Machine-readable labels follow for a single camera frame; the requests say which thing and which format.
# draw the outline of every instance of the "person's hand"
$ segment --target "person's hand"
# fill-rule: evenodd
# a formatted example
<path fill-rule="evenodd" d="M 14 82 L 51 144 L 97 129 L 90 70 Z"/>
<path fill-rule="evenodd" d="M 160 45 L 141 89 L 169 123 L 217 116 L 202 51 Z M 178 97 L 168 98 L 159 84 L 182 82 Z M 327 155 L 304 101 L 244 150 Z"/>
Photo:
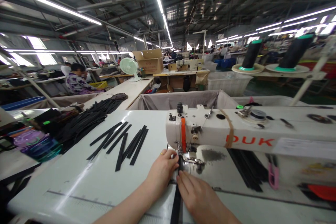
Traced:
<path fill-rule="evenodd" d="M 179 157 L 176 151 L 164 149 L 154 161 L 143 183 L 146 188 L 149 189 L 150 195 L 153 197 L 153 202 L 160 198 L 166 190 L 174 170 L 179 167 L 177 163 L 178 160 Z"/>
<path fill-rule="evenodd" d="M 178 174 L 176 179 L 181 197 L 197 224 L 240 223 L 208 183 L 184 171 Z"/>

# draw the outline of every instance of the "red lettering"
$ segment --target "red lettering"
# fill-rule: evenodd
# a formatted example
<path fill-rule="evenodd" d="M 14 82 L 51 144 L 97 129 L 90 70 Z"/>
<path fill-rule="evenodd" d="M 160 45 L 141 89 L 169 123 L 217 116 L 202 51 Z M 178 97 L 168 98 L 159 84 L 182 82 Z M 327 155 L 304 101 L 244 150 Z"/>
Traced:
<path fill-rule="evenodd" d="M 273 141 L 274 139 L 267 139 L 266 141 L 264 141 L 263 138 L 260 138 L 259 141 L 259 145 L 262 145 L 263 143 L 267 144 L 268 146 L 272 146 L 272 144 L 270 143 L 270 141 Z"/>
<path fill-rule="evenodd" d="M 234 141 L 233 142 L 238 142 L 239 138 L 237 136 L 233 136 L 234 137 Z"/>
<path fill-rule="evenodd" d="M 246 142 L 246 136 L 243 137 L 243 143 L 244 143 L 244 144 L 254 144 L 254 141 L 255 141 L 255 140 L 256 140 L 256 138 L 252 138 L 252 141 L 249 142 L 249 143 L 247 143 L 247 142 Z"/>

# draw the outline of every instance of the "white sewing machine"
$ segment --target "white sewing machine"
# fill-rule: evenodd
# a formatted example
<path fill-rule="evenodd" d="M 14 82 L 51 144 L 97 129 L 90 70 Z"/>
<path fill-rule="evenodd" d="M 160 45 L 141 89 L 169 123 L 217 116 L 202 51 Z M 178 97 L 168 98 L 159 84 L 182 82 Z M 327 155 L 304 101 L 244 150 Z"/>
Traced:
<path fill-rule="evenodd" d="M 210 110 L 203 105 L 196 109 L 178 105 L 176 110 L 169 110 L 166 134 L 170 146 L 183 155 L 185 162 L 203 165 L 203 153 L 198 150 L 203 145 L 221 149 L 231 146 L 255 152 L 260 161 L 267 160 L 265 153 L 276 155 L 280 186 L 335 186 L 336 121 L 328 118 L 335 114 L 334 109 L 318 107 Z M 217 180 L 213 176 L 209 183 L 218 186 Z"/>
<path fill-rule="evenodd" d="M 179 68 L 183 65 L 189 65 L 190 71 L 197 71 L 201 70 L 204 64 L 203 59 L 183 59 L 180 61 L 176 61 L 176 68 L 179 70 Z"/>

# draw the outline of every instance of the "thread spool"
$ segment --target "thread spool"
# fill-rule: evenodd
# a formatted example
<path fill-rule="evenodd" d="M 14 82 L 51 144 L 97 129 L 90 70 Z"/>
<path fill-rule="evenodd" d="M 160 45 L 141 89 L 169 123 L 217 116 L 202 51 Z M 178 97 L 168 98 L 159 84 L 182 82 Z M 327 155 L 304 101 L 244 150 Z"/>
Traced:
<path fill-rule="evenodd" d="M 247 49 L 247 53 L 245 54 L 245 58 L 242 63 L 242 66 L 239 67 L 239 70 L 243 70 L 243 71 L 254 70 L 254 63 L 260 51 L 262 41 L 263 40 L 254 40 L 250 43 Z"/>
<path fill-rule="evenodd" d="M 306 34 L 295 39 L 288 48 L 279 66 L 276 67 L 275 70 L 283 72 L 295 72 L 296 65 L 299 63 L 306 50 L 309 48 L 310 44 L 314 40 L 314 37 L 314 34 Z"/>

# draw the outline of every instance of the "plastic container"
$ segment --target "plastic container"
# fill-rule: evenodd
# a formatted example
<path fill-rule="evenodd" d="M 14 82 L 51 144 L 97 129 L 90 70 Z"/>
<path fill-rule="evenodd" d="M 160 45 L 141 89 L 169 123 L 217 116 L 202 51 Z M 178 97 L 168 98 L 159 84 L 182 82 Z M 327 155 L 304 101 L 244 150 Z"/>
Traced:
<path fill-rule="evenodd" d="M 214 58 L 214 55 L 213 54 L 204 54 L 202 56 L 202 59 L 204 60 L 204 63 L 205 62 L 209 62 L 209 61 L 212 61 Z"/>
<path fill-rule="evenodd" d="M 206 62 L 203 65 L 203 67 L 210 70 L 210 72 L 216 72 L 216 66 L 217 66 L 217 63 L 213 63 L 213 62 Z"/>
<path fill-rule="evenodd" d="M 209 73 L 207 90 L 223 90 L 230 96 L 242 96 L 251 79 L 253 77 L 236 72 Z"/>
<path fill-rule="evenodd" d="M 95 87 L 95 88 L 106 88 L 107 87 L 107 81 L 90 83 L 90 85 Z"/>
<path fill-rule="evenodd" d="M 6 111 L 17 110 L 17 109 L 20 109 L 22 107 L 34 104 L 36 102 L 39 102 L 39 101 L 42 101 L 42 100 L 45 100 L 45 99 L 46 98 L 43 97 L 43 96 L 36 96 L 36 97 L 25 99 L 25 100 L 22 100 L 22 101 L 17 101 L 17 102 L 14 102 L 14 103 L 2 105 L 1 107 Z"/>
<path fill-rule="evenodd" d="M 241 105 L 246 105 L 250 103 L 250 96 L 243 96 L 243 97 L 232 97 L 237 103 Z M 253 101 L 259 103 L 263 106 L 289 106 L 291 101 L 293 100 L 292 97 L 288 96 L 253 96 Z M 306 106 L 307 103 L 302 101 L 298 101 L 295 106 Z"/>

